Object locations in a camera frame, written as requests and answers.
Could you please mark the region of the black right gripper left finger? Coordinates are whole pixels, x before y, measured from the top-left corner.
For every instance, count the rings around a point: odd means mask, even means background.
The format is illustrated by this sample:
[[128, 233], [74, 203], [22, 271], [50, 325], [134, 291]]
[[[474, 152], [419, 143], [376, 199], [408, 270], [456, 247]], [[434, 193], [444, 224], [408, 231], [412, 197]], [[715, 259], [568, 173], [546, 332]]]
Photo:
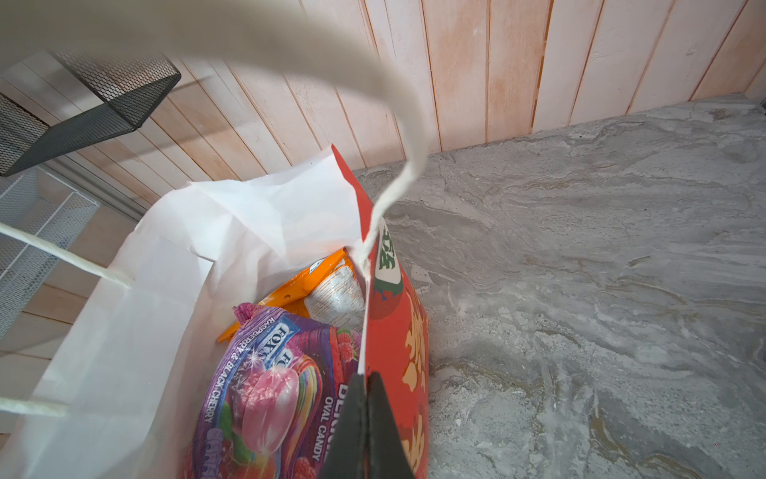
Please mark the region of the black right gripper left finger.
[[321, 479], [365, 477], [368, 438], [365, 388], [365, 377], [353, 374], [327, 457], [319, 473]]

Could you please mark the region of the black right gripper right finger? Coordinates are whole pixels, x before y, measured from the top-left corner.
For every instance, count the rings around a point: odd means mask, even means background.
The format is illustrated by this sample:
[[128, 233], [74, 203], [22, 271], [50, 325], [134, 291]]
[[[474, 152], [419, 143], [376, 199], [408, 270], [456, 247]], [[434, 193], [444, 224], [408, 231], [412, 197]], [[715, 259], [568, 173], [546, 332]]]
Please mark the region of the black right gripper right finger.
[[414, 479], [381, 375], [367, 380], [368, 472], [371, 479]]

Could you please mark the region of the orange mango snack bag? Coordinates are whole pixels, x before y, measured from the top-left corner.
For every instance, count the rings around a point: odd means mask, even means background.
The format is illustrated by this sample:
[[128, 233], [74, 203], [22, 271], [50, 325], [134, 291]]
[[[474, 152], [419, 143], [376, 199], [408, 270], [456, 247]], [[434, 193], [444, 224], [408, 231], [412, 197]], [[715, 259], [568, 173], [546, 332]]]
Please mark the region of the orange mango snack bag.
[[337, 328], [341, 342], [361, 345], [365, 298], [346, 249], [316, 261], [258, 305], [326, 323]]

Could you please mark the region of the purple Fox's berries candy bag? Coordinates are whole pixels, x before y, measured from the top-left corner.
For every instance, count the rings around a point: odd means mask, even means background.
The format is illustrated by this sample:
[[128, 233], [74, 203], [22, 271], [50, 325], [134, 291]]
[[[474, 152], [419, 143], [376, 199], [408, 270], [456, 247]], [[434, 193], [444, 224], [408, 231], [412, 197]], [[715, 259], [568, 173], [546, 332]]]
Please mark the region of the purple Fox's berries candy bag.
[[242, 303], [183, 478], [316, 478], [357, 371], [361, 334]]

